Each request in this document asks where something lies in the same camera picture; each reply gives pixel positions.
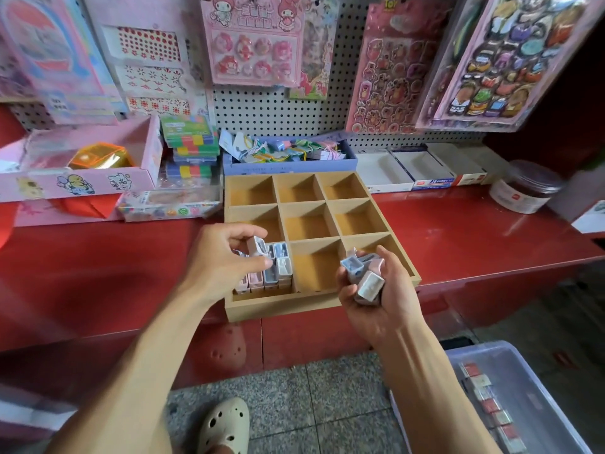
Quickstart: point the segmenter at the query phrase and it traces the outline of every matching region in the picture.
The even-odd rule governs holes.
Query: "orange translucent item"
[[[68,167],[72,169],[115,169],[134,167],[134,162],[123,146],[99,142],[80,148]]]

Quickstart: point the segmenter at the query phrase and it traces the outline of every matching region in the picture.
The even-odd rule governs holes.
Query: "clear plastic container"
[[[465,376],[460,364],[474,363],[488,376],[495,398],[510,414],[527,453],[590,454],[591,450],[578,431],[512,344],[496,341],[452,349],[446,354],[461,382]],[[485,412],[481,405],[473,395],[468,397],[485,423]],[[393,394],[391,402],[405,436]]]
[[[492,184],[489,195],[501,206],[517,213],[536,213],[564,186],[555,172],[535,162],[510,161],[506,174]]]

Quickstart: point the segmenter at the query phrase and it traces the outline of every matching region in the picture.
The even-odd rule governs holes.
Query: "wooden compartment tray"
[[[225,222],[268,231],[285,241],[293,267],[289,288],[225,297],[229,321],[338,306],[335,274],[352,247],[397,254],[412,278],[420,275],[356,172],[225,177]]]

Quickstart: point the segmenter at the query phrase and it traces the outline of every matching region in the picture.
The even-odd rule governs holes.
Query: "jar lid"
[[[535,162],[523,159],[510,161],[510,174],[520,183],[537,192],[554,194],[564,185],[559,174]]]

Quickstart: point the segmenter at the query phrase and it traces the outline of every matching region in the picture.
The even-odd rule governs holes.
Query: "white box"
[[[411,191],[414,180],[391,153],[357,155],[357,173],[372,194]]]
[[[393,151],[407,174],[414,180],[412,190],[449,188],[454,175],[427,151]]]
[[[488,173],[481,184],[494,183],[496,180],[502,178],[508,170],[508,161],[505,161],[485,145],[464,146],[458,144],[458,148]]]
[[[481,184],[487,176],[481,166],[461,152],[455,144],[427,143],[427,147],[428,152],[456,176],[452,186]]]

